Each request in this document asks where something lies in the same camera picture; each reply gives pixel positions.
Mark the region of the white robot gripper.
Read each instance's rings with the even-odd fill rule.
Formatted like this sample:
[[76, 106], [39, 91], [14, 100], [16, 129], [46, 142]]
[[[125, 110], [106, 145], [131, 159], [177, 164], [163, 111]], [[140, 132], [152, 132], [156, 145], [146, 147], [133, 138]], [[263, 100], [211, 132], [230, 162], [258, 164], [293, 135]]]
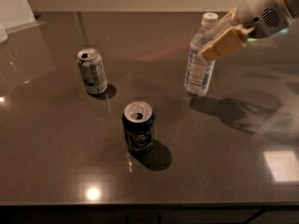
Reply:
[[249, 37], [266, 38], [294, 22], [295, 0], [243, 0], [219, 20], [217, 27], [226, 30], [207, 43], [199, 56], [216, 61], [243, 49]]

